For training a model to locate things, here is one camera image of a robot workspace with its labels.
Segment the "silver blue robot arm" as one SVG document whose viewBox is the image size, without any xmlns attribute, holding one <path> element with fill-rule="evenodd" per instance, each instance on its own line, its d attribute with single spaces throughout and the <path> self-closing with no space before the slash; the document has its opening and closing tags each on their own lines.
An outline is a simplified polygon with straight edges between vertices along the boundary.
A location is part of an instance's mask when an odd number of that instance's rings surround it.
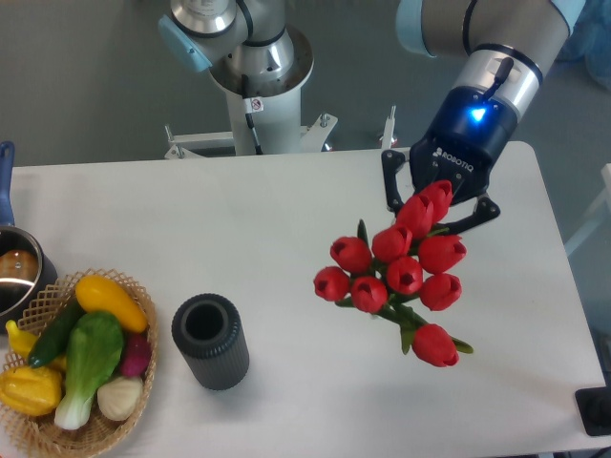
<svg viewBox="0 0 611 458">
<path fill-rule="evenodd" d="M 499 214 L 490 173 L 583 9 L 581 1 L 403 1 L 395 28 L 401 45 L 427 56 L 458 54 L 466 63 L 430 127 L 407 153 L 382 140 L 389 209 L 405 207 L 395 177 L 411 170 L 416 191 L 447 180 L 446 205 L 475 200 L 472 214 L 437 219 L 454 235 Z M 307 39 L 286 23 L 282 1 L 174 1 L 158 22 L 174 56 L 210 72 L 225 93 L 240 156 L 313 151 L 323 140 L 301 126 L 301 89 L 313 67 Z"/>
</svg>

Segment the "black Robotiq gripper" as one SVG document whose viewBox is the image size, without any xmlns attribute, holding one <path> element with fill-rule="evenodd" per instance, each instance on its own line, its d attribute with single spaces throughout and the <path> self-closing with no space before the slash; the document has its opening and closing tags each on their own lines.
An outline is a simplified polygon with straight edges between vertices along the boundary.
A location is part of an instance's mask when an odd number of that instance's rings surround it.
<svg viewBox="0 0 611 458">
<path fill-rule="evenodd" d="M 439 180 L 453 187 L 453 204 L 476 198 L 472 213 L 453 222 L 438 222 L 435 235 L 460 235 L 500 216 L 500 207 L 484 194 L 490 174 L 517 125 L 504 103 L 471 87 L 452 89 L 424 136 L 411 149 L 387 149 L 381 166 L 387 208 L 394 215 L 404 205 L 397 175 L 410 161 L 411 182 L 421 192 Z"/>
</svg>

